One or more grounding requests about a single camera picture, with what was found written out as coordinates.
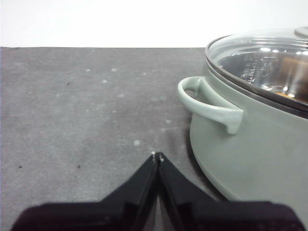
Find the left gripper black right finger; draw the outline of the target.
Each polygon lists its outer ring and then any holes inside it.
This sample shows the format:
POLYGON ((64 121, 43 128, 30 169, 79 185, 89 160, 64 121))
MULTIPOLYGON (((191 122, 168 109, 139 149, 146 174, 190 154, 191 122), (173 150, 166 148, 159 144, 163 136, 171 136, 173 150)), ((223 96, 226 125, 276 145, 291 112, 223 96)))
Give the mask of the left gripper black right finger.
POLYGON ((303 231, 292 208, 262 201, 216 201, 158 153, 162 200, 181 231, 303 231))

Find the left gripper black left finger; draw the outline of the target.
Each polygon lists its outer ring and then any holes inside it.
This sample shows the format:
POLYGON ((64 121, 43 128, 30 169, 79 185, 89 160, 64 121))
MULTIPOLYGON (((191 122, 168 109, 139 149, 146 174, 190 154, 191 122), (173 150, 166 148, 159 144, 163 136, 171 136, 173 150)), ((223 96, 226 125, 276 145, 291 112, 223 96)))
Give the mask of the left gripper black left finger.
POLYGON ((24 210, 13 231, 141 231, 157 197, 159 154, 99 202, 46 203, 24 210))

